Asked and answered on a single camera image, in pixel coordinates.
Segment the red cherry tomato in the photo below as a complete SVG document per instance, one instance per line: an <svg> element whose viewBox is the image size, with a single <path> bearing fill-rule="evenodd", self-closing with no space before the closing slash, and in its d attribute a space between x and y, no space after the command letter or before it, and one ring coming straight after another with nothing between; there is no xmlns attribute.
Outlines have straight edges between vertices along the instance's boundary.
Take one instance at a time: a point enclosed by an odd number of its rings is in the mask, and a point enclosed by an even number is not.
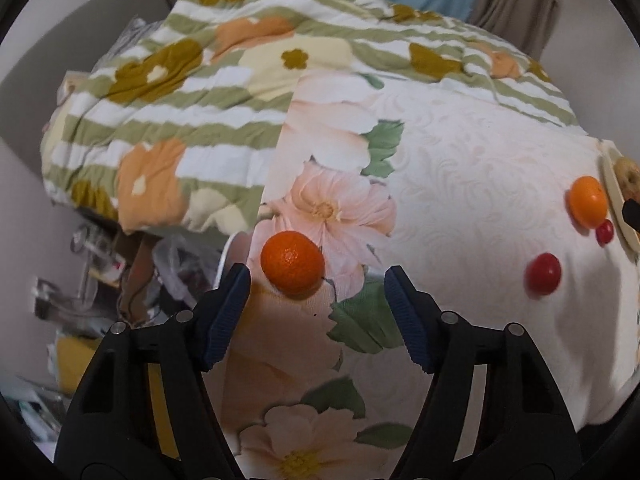
<svg viewBox="0 0 640 480"><path fill-rule="evenodd" d="M596 240L600 247L610 244L615 236L615 228L610 219L605 219L596 229Z"/></svg>
<svg viewBox="0 0 640 480"><path fill-rule="evenodd" d="M555 292L562 280L560 260L544 252L532 260L525 271L525 285L534 296L548 296Z"/></svg>

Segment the tiny orange kumquat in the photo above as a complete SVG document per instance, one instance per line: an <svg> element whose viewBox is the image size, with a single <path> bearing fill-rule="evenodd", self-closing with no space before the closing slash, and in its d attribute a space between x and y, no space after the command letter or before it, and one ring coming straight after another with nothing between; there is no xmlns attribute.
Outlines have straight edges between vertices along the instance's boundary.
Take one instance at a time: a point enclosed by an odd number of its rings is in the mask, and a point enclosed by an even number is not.
<svg viewBox="0 0 640 480"><path fill-rule="evenodd" d="M321 249L296 231L282 231L270 237L262 246L259 262L271 285L289 297L312 294L324 274Z"/></svg>

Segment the large orange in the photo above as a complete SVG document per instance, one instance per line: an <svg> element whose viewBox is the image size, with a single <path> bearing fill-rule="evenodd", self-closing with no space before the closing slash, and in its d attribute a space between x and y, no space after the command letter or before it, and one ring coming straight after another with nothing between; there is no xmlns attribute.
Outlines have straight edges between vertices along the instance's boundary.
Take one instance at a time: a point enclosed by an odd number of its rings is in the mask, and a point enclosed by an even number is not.
<svg viewBox="0 0 640 480"><path fill-rule="evenodd" d="M597 229L608 214L608 198L595 177L576 179L568 190L567 203L574 220L588 230Z"/></svg>

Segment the reddish yellow apple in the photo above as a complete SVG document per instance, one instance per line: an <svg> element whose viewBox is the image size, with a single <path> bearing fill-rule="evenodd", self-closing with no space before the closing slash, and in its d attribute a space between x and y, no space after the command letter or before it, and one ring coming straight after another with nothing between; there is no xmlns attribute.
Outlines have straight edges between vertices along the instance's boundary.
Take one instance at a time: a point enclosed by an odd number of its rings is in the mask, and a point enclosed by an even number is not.
<svg viewBox="0 0 640 480"><path fill-rule="evenodd" d="M622 156L614 162L614 174L624 200L640 203L640 169L631 158Z"/></svg>

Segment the white floral table cloth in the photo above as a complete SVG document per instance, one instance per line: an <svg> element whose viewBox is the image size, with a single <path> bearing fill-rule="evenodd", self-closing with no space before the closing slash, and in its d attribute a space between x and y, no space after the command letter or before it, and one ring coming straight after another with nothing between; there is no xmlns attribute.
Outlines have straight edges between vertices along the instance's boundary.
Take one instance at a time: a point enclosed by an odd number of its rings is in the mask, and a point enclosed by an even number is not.
<svg viewBox="0 0 640 480"><path fill-rule="evenodd" d="M600 247L565 195L600 174L600 142L429 84L390 163L373 179L296 158L271 166L254 223L254 288L229 349L221 425L242 471L264 479L389 474L431 377L414 364L385 302L402 266L471 323L516 321L534 337L576 427L604 422L637 383L639 272L620 240ZM310 295L262 273L262 246L296 231L322 251ZM540 254L560 260L548 296L526 288Z"/></svg>

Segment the cream yellow plate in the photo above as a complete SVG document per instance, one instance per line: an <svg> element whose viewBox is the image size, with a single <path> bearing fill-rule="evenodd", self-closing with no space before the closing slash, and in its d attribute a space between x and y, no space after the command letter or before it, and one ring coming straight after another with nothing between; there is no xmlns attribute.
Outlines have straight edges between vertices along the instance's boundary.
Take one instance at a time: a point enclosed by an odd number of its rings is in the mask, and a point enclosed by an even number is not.
<svg viewBox="0 0 640 480"><path fill-rule="evenodd" d="M623 217L624 196L616 179L614 164L622 157L622 153L612 141L600 142L601 167L604 185L608 193L612 214L615 218L620 237L625 241L629 250L639 257L639 233L625 222Z"/></svg>

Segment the green striped floral quilt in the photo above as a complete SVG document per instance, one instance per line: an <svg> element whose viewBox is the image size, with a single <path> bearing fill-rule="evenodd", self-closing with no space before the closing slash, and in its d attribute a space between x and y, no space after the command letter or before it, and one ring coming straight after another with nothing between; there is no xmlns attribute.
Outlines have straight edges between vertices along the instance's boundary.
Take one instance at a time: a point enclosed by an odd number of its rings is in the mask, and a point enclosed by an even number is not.
<svg viewBox="0 0 640 480"><path fill-rule="evenodd" d="M429 84L576 124L533 58L486 30L388 0L177 0L157 29L67 78L44 130L55 203L125 231L244 230L271 166L386 178Z"/></svg>

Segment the beige curtain right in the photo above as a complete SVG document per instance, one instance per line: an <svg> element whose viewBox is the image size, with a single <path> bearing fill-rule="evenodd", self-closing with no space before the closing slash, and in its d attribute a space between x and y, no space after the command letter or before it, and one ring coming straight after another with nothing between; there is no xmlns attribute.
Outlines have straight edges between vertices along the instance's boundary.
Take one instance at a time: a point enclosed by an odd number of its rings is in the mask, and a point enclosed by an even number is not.
<svg viewBox="0 0 640 480"><path fill-rule="evenodd" d="M561 0L474 0L468 22L541 57L561 11Z"/></svg>

